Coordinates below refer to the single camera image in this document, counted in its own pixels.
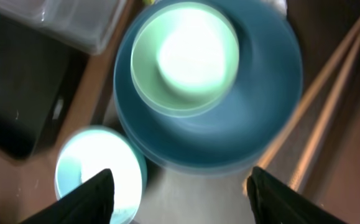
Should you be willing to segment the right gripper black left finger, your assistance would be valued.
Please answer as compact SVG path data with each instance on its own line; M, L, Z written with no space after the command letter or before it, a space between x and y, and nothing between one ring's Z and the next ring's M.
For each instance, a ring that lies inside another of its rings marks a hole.
M109 224L114 211L114 179L104 169L22 224Z

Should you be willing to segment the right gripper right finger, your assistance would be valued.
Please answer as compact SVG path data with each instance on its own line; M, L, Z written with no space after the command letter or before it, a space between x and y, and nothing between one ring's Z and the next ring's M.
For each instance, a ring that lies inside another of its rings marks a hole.
M252 169L246 188L256 224L344 224L260 167Z

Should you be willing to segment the mint green small bowl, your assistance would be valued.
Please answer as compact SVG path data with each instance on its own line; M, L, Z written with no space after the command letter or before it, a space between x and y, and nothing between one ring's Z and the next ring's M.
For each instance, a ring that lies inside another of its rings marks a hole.
M196 116L215 107L234 85L240 44L218 8L196 1L148 7L131 50L134 87L152 110Z

